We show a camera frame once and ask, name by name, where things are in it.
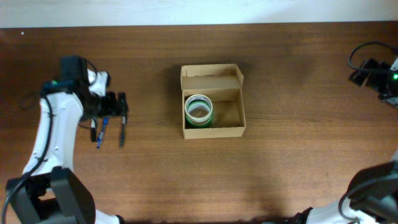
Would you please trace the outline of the clear black ballpoint pen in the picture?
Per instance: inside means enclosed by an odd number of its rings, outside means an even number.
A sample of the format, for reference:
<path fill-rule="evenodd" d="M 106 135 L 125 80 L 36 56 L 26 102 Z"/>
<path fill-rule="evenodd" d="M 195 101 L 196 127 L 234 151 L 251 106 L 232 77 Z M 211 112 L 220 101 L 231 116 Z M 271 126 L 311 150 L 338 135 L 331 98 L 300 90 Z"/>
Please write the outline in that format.
<path fill-rule="evenodd" d="M 125 142 L 126 123 L 127 123 L 127 118 L 125 116 L 123 116 L 122 122 L 121 122 L 121 134 L 120 134 L 120 140 L 119 140 L 119 148 L 120 149 L 123 148 L 124 142 Z"/>

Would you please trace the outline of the blue ballpoint pen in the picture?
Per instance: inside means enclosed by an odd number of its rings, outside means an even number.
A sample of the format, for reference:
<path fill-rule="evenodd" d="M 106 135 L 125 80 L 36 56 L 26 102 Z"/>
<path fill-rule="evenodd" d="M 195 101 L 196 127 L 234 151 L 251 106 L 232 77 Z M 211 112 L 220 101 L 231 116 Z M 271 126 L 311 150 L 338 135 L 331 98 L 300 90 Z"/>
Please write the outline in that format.
<path fill-rule="evenodd" d="M 97 149 L 100 149 L 100 147 L 102 145 L 102 142 L 103 142 L 103 139 L 104 139 L 104 134 L 106 132 L 106 127 L 108 125 L 108 122 L 109 122 L 109 117 L 105 117 L 103 119 L 103 123 L 102 123 L 102 126 L 101 126 L 101 131 L 99 132 L 99 135 L 98 135 L 98 138 L 97 138 L 97 141 L 96 141 L 96 148 Z"/>

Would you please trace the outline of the black white marker pen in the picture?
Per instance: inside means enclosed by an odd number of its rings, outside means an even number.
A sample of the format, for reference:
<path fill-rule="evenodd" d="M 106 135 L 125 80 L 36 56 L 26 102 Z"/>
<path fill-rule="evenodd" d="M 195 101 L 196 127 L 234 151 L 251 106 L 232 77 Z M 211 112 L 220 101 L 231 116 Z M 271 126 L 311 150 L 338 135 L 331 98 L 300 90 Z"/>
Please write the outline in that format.
<path fill-rule="evenodd" d="M 96 127 L 97 127 L 97 121 L 95 119 L 91 120 L 91 127 L 90 127 L 90 138 L 91 142 L 96 141 Z"/>

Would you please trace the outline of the green tape roll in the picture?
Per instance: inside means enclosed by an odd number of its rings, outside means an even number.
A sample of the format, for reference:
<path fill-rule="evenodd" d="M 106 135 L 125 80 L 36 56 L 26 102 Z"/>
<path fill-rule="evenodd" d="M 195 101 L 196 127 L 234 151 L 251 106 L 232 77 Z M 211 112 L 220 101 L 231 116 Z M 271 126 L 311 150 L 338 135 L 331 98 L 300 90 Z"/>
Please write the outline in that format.
<path fill-rule="evenodd" d="M 187 122 L 187 125 L 191 128 L 209 128 L 213 121 L 213 115 L 211 115 L 207 120 L 202 122 L 193 121 L 187 115 L 185 115 L 185 120 Z"/>

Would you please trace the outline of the brown cardboard box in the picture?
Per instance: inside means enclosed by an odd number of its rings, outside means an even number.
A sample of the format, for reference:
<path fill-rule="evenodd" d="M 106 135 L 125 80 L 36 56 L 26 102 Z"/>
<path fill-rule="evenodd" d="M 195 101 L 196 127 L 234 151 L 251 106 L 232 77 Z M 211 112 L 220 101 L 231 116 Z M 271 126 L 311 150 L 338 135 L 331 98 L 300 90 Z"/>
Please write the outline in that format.
<path fill-rule="evenodd" d="M 246 129 L 243 100 L 244 76 L 236 64 L 184 65 L 181 67 L 182 120 L 185 139 L 241 137 Z M 185 120 L 185 101 L 195 94 L 213 103 L 209 128 L 191 128 Z"/>

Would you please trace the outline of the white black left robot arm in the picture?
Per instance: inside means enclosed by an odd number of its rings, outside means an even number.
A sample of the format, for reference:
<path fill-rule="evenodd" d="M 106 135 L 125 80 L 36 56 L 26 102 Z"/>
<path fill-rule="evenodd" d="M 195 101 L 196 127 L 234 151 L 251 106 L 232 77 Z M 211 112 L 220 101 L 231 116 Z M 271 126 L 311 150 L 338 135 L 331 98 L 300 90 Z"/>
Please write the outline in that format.
<path fill-rule="evenodd" d="M 7 181 L 1 221 L 12 207 L 21 223 L 124 223 L 122 216 L 96 208 L 92 194 L 73 172 L 73 154 L 76 131 L 86 120 L 92 124 L 91 140 L 100 143 L 97 120 L 121 117 L 119 145 L 124 145 L 126 95 L 107 91 L 109 73 L 83 57 L 62 57 L 60 68 L 58 80 L 42 85 L 34 148 L 22 175 Z"/>

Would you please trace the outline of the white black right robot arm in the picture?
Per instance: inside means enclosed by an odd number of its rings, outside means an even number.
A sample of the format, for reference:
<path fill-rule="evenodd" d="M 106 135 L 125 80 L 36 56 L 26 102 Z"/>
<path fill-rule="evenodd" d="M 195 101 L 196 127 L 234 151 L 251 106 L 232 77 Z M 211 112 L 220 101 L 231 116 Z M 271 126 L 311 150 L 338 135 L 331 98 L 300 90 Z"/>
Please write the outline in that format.
<path fill-rule="evenodd" d="M 181 67 L 182 129 L 184 139 L 199 139 L 201 149 L 226 155 L 210 139 L 240 138 L 246 129 L 244 76 L 236 64 Z M 293 223 L 394 223 L 397 221 L 397 163 L 359 171 L 346 193 L 323 208 L 308 208 Z"/>

